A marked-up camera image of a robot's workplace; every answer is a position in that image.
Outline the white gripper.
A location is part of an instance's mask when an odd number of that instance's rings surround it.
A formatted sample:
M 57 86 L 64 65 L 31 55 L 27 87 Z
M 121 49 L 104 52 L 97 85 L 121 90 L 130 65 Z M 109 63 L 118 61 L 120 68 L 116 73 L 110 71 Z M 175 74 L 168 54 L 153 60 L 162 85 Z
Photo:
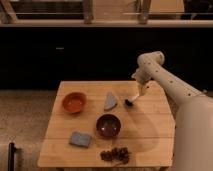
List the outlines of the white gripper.
M 132 74 L 132 78 L 135 79 L 138 85 L 139 96 L 143 96 L 146 93 L 146 83 L 148 83 L 151 79 L 151 76 L 146 73 L 144 70 L 137 68 L 136 71 Z

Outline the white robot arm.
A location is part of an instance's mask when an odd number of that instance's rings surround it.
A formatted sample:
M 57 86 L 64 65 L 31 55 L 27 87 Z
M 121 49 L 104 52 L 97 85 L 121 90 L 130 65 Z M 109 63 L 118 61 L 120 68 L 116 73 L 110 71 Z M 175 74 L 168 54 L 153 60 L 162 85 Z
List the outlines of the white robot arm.
M 139 91 L 153 78 L 178 106 L 171 171 L 213 171 L 213 98 L 162 67 L 161 51 L 141 54 L 132 77 Z

